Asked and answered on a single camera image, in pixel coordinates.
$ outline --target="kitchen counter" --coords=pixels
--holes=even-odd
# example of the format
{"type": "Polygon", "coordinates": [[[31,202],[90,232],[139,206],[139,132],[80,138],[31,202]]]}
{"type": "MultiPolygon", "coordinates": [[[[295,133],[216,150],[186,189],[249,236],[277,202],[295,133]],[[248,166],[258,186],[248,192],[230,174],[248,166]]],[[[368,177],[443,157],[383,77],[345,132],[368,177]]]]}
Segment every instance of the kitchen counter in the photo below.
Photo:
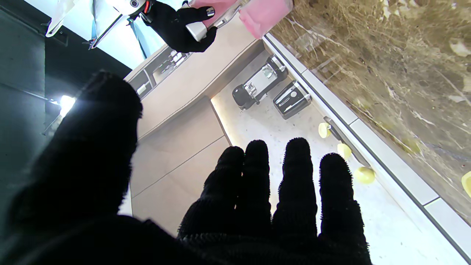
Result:
{"type": "Polygon", "coordinates": [[[469,3],[294,5],[270,32],[471,223],[469,3]]]}

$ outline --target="pink bag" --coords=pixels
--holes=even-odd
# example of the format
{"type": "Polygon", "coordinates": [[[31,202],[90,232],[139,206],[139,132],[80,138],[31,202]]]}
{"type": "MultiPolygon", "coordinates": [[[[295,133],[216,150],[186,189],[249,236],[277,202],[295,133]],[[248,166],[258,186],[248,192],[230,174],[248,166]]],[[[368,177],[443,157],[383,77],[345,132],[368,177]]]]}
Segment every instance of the pink bag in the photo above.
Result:
{"type": "Polygon", "coordinates": [[[292,9],[292,0],[251,0],[240,10],[239,18],[256,39],[261,39],[292,9]]]}

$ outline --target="hand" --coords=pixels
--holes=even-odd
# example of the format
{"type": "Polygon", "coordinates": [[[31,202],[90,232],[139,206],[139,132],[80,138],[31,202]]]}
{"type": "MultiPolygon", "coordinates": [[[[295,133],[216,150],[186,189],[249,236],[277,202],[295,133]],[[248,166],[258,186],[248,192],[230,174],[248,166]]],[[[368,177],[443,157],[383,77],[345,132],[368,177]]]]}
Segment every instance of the hand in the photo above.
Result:
{"type": "Polygon", "coordinates": [[[7,231],[51,231],[116,215],[128,190],[142,105],[122,78],[98,73],[37,157],[7,231]]]}
{"type": "Polygon", "coordinates": [[[309,144],[286,146],[279,203],[271,220],[268,149],[229,147],[189,208],[179,238],[234,264],[371,264],[352,176],[342,157],[320,163],[321,233],[309,144]]]}
{"type": "Polygon", "coordinates": [[[145,23],[153,28],[170,48],[177,52],[204,52],[214,42],[217,28],[210,28],[206,37],[198,42],[186,26],[210,19],[212,16],[208,16],[207,13],[209,8],[211,7],[182,8],[175,11],[171,6],[156,1],[147,14],[152,18],[152,22],[145,23]]]}

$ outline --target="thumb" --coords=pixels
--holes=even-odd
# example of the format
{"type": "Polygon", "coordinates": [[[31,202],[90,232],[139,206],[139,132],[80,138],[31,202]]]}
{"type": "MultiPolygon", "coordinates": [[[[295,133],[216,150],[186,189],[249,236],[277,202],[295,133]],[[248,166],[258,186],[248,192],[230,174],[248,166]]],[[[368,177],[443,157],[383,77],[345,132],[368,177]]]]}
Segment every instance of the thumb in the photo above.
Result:
{"type": "Polygon", "coordinates": [[[206,33],[205,38],[203,38],[200,42],[196,41],[196,43],[195,43],[195,52],[205,52],[206,49],[208,49],[209,46],[211,46],[211,44],[216,39],[217,30],[218,30],[218,28],[216,28],[216,27],[210,28],[208,30],[208,32],[206,33]]]}
{"type": "Polygon", "coordinates": [[[201,22],[214,17],[214,8],[202,7],[202,8],[181,8],[177,11],[180,22],[185,25],[201,22]]]}

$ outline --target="dark wall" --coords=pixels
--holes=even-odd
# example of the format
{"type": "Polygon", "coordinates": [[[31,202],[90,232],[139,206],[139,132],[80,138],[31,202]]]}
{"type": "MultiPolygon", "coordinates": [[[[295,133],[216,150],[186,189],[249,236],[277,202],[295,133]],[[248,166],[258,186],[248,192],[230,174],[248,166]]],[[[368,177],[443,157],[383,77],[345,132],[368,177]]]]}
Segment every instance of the dark wall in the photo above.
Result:
{"type": "Polygon", "coordinates": [[[67,28],[59,36],[67,46],[45,38],[41,24],[49,19],[23,0],[0,0],[0,227],[8,202],[27,181],[28,164],[48,140],[42,133],[59,113],[18,89],[59,100],[74,96],[100,69],[122,78],[131,71],[102,50],[89,51],[67,28]]]}
{"type": "Polygon", "coordinates": [[[0,225],[3,227],[2,217],[8,202],[26,182],[27,164],[46,142],[41,134],[45,128],[46,102],[18,90],[44,95],[44,38],[2,10],[0,36],[0,225]]]}
{"type": "Polygon", "coordinates": [[[88,50],[85,40],[62,28],[68,37],[65,47],[53,38],[46,38],[46,89],[51,97],[65,94],[73,96],[90,79],[92,74],[103,69],[122,77],[131,69],[100,49],[88,50]]]}

